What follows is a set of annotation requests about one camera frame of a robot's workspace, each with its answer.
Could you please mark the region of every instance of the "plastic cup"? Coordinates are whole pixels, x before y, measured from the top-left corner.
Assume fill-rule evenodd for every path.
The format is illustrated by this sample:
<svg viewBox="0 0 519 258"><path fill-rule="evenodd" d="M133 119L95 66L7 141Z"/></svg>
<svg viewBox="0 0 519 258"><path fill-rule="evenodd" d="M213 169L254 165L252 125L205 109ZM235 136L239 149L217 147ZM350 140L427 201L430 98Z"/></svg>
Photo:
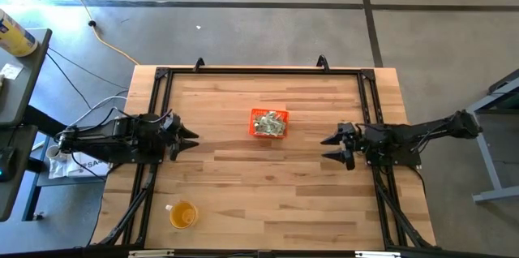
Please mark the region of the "plastic cup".
<svg viewBox="0 0 519 258"><path fill-rule="evenodd" d="M173 206L166 205L165 209L169 210L169 222L177 229L186 229L198 220L198 209L191 202L179 201Z"/></svg>

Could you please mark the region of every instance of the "black metal frame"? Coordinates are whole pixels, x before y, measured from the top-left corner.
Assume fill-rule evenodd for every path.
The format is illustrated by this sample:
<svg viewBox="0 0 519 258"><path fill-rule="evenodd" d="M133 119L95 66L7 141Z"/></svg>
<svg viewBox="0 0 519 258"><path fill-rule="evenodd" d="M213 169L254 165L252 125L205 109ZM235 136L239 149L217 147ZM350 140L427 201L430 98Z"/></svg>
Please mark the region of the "black metal frame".
<svg viewBox="0 0 519 258"><path fill-rule="evenodd" d="M199 58L195 67L158 67L155 73L155 80L152 88L152 95L149 102L148 112L155 112L157 106L157 98L159 87L162 79L165 78L165 93L162 98L161 114L168 109L171 88L175 74L275 74L275 75L354 75L358 81L358 92L362 107L362 116L365 123L371 122L369 105L367 104L366 81L369 83L373 106L375 109L375 118L378 123L384 121L378 89L376 86L375 71L373 69L330 69L326 58L321 55L317 62L318 68L244 68L244 67L202 67L204 60ZM416 258L440 258L440 257L476 257L487 258L496 257L483 254L474 254L466 252L451 252L433 247L416 231L411 225L405 214L400 209L397 195L397 187L394 178L392 166L387 166L387 184L386 187L382 180L379 167L372 166L375 198L378 204L381 234L384 242L384 251L399 252L401 257ZM141 187L144 165L138 164L135 172L135 178L131 193L131 202L128 210L125 212L121 221L110 232L109 236L98 244L89 245L85 248L72 248L63 250L54 250L46 252L29 252L15 254L17 257L34 256L39 257L128 257L129 251L144 250L144 242L148 231L149 214L152 205L153 189L157 178L158 165L150 165L148 179ZM139 225L137 239L134 243L130 243L133 223L135 220L135 212L137 208L144 202L143 213ZM398 244L396 245L389 232L388 214L386 212L386 204L392 210L397 225ZM115 245L118 238L122 234L122 244ZM407 236L413 242L415 247L407 247ZM176 256L198 256L200 258L209 258L210 256L226 257L235 253L246 253L249 256L257 258L276 258L276 257L355 257L356 251L253 251L250 250L207 250L207 249L174 249L164 250L165 255L175 254Z"/></svg>

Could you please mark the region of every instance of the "concrete floor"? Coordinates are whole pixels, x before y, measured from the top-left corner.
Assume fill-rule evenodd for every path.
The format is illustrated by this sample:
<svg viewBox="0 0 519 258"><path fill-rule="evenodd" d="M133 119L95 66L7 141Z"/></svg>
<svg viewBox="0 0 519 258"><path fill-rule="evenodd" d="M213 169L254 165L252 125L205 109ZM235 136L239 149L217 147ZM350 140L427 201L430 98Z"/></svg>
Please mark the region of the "concrete floor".
<svg viewBox="0 0 519 258"><path fill-rule="evenodd" d="M371 2L519 5L519 0ZM53 29L50 45L57 51L118 84L130 83L132 63L97 42L86 24L88 17L82 7L50 6L45 0L0 0L0 3L4 11L26 28ZM314 65L319 54L325 54L335 67L373 67L362 10L92 7L91 12L104 38L143 64L194 64L198 57L204 57L210 65ZM518 67L516 12L375 11L374 20L384 66L397 68L412 123L465 108L482 97L490 84ZM91 103L121 90L87 77L61 59L58 63ZM60 96L59 102L51 102L56 95ZM74 121L86 110L49 62L45 62L31 103L64 123ZM95 113L85 124L101 120L104 114L105 110ZM475 141L432 141L422 153L422 161L432 225L441 247L518 255L519 200L478 206L472 202L472 193L491 189ZM46 188L37 211L44 211L47 218L21 222L20 211L31 181L32 176L27 173L13 216L0 224L0 253L84 246L97 218L103 184Z"/></svg>

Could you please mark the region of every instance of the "wooden table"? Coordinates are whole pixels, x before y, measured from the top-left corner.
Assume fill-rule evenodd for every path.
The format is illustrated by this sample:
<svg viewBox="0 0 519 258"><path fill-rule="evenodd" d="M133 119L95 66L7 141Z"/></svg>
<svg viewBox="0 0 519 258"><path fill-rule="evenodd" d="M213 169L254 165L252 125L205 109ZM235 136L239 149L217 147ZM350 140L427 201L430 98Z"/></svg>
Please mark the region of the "wooden table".
<svg viewBox="0 0 519 258"><path fill-rule="evenodd" d="M147 112L156 68L135 67L127 113ZM407 123L395 69L377 68L375 74L384 121ZM383 248L365 160L356 156L357 168L348 171L320 156L334 149L320 141L338 122L363 122L354 76L175 75L169 107L200 135L200 146L160 165L146 248ZM252 108L288 110L288 136L267 140L249 135ZM135 166L124 165L108 177L93 243L126 210L134 173ZM402 210L435 243L420 179L406 167L396 167L395 176ZM165 210L179 200L199 209L197 224L187 230L173 228ZM388 219L396 240L394 218L389 214ZM139 213L134 236L138 225Z"/></svg>

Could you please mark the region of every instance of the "orange container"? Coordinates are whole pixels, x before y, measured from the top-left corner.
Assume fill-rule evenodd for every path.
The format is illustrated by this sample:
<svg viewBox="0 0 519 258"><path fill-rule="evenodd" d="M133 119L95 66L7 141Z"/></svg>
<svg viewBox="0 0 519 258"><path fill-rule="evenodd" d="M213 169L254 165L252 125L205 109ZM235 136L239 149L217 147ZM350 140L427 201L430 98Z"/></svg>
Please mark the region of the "orange container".
<svg viewBox="0 0 519 258"><path fill-rule="evenodd" d="M276 116L281 116L281 120L286 124L285 133L283 135L274 136L274 135L257 135L254 130L254 119L256 116L263 116L270 111L276 111ZM274 139L282 139L286 137L286 134L289 130L289 112L282 110L267 110L267 109L253 109L251 113L251 119L249 121L249 134L257 137L267 137Z"/></svg>

